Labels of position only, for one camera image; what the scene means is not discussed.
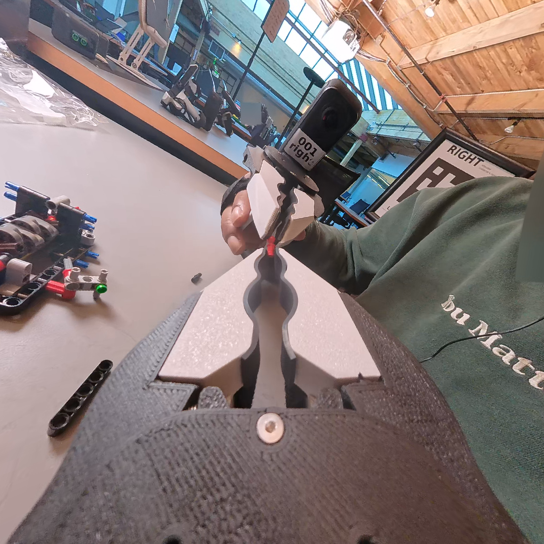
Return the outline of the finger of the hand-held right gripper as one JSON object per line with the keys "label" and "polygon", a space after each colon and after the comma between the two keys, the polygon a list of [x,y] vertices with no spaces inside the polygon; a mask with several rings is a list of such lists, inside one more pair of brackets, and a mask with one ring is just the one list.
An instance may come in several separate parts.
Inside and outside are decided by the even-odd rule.
{"label": "finger of the hand-held right gripper", "polygon": [[275,231],[278,247],[283,247],[295,240],[315,220],[316,208],[322,211],[319,196],[311,196],[304,191],[294,188],[287,198],[287,206],[280,211],[280,222]]}
{"label": "finger of the hand-held right gripper", "polygon": [[276,228],[283,202],[282,185],[282,175],[269,163],[262,163],[248,182],[251,216],[261,239],[267,239]]}

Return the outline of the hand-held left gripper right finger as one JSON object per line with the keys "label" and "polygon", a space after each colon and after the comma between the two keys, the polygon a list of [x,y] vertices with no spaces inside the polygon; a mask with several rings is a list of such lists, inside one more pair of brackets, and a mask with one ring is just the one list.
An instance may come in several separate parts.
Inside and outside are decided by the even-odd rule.
{"label": "hand-held left gripper right finger", "polygon": [[285,250],[276,251],[286,403],[308,403],[323,389],[381,379],[339,291]]}

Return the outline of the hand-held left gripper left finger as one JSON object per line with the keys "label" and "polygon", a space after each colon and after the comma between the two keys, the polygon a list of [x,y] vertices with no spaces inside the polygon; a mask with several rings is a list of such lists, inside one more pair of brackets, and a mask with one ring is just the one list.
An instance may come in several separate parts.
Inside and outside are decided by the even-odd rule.
{"label": "hand-held left gripper left finger", "polygon": [[158,372],[161,381],[216,386],[235,405],[252,404],[260,367],[260,260],[257,250],[201,292]]}

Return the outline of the lego chassis assembly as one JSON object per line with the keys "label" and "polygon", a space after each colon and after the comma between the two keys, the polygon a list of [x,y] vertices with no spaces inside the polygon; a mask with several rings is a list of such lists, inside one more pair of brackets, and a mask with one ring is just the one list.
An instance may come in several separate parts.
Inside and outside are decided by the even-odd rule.
{"label": "lego chassis assembly", "polygon": [[107,292],[108,270],[87,271],[97,219],[72,206],[65,195],[49,197],[5,182],[4,196],[15,203],[1,217],[1,316],[16,316],[45,293],[73,300],[78,292],[99,300]]}

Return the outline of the black five-hole lego beam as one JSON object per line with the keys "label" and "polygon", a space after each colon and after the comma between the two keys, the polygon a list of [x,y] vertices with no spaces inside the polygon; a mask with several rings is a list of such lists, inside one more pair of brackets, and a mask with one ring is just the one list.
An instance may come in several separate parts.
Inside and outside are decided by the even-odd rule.
{"label": "black five-hole lego beam", "polygon": [[74,418],[90,403],[93,396],[103,385],[113,368],[111,360],[101,361],[88,375],[78,389],[66,401],[61,409],[51,418],[47,427],[47,435],[56,437],[64,433]]}

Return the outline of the person's right hand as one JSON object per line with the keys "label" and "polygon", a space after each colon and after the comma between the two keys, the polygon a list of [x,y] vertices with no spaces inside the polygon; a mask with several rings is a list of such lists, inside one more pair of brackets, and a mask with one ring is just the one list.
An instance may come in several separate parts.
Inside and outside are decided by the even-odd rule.
{"label": "person's right hand", "polygon": [[236,194],[233,204],[221,214],[221,233],[224,241],[234,255],[246,250],[255,250],[260,238],[253,223],[249,223],[251,207],[247,191]]}

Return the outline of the black mesh chair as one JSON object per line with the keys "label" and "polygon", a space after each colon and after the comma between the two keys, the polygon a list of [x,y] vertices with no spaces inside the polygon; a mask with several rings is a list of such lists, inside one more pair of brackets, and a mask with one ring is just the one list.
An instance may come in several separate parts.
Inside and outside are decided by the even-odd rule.
{"label": "black mesh chair", "polygon": [[318,187],[324,211],[319,220],[325,219],[333,208],[336,199],[346,192],[360,177],[360,173],[351,170],[325,156],[311,171],[311,178]]}

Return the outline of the white projector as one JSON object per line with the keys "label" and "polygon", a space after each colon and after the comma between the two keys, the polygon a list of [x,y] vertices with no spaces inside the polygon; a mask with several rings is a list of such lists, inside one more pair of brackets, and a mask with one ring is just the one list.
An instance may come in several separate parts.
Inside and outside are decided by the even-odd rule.
{"label": "white projector", "polygon": [[324,32],[321,42],[327,51],[343,64],[353,59],[360,49],[358,34],[343,20],[333,21]]}

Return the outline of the black and white device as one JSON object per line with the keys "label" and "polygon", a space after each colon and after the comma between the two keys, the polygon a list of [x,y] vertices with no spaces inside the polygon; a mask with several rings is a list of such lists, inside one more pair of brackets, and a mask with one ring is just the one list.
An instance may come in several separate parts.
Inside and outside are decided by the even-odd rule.
{"label": "black and white device", "polygon": [[197,85],[193,78],[198,71],[199,66],[196,63],[190,64],[186,71],[180,71],[175,76],[172,87],[164,93],[160,104],[192,126],[202,128],[206,118],[193,104],[197,92]]}
{"label": "black and white device", "polygon": [[225,129],[226,135],[233,134],[233,116],[241,119],[241,108],[235,103],[227,88],[221,93],[211,92],[208,95],[205,106],[202,110],[205,118],[203,129],[209,132],[216,123]]}

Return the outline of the black framed poster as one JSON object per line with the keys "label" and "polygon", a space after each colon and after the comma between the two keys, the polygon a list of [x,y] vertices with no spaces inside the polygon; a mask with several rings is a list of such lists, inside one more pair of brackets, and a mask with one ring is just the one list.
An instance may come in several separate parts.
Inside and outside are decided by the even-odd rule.
{"label": "black framed poster", "polygon": [[364,214],[376,221],[424,188],[450,188],[493,176],[528,179],[534,172],[476,140],[445,128]]}

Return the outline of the table with orange edge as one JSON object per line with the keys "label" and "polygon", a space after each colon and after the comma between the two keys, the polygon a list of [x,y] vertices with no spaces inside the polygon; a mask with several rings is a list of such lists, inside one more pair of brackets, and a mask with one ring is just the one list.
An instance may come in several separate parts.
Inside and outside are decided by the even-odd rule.
{"label": "table with orange edge", "polygon": [[162,92],[102,70],[58,42],[51,30],[29,20],[32,62],[86,105],[223,184],[246,174],[246,142],[218,127],[206,132],[160,105]]}

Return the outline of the pale wooden stand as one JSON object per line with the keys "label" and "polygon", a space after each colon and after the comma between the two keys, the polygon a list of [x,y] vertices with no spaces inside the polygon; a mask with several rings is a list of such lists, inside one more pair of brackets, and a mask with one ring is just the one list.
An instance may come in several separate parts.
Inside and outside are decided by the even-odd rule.
{"label": "pale wooden stand", "polygon": [[96,53],[99,67],[155,88],[152,79],[171,83],[173,76],[163,62],[177,34],[176,21],[182,1],[102,1],[96,5],[97,26],[107,31],[104,52]]}

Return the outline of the black case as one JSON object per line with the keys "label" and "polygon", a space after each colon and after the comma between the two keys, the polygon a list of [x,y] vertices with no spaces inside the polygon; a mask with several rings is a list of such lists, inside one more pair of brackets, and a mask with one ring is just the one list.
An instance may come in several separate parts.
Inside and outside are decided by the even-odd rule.
{"label": "black case", "polygon": [[99,33],[84,19],[63,7],[53,9],[52,36],[69,49],[94,60],[98,52]]}

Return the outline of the clear plastic bag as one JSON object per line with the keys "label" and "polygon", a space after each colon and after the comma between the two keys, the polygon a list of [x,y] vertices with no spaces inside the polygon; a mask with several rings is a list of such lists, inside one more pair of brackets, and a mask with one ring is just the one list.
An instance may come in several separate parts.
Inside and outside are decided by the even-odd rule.
{"label": "clear plastic bag", "polygon": [[108,120],[26,63],[1,39],[1,123],[95,130]]}

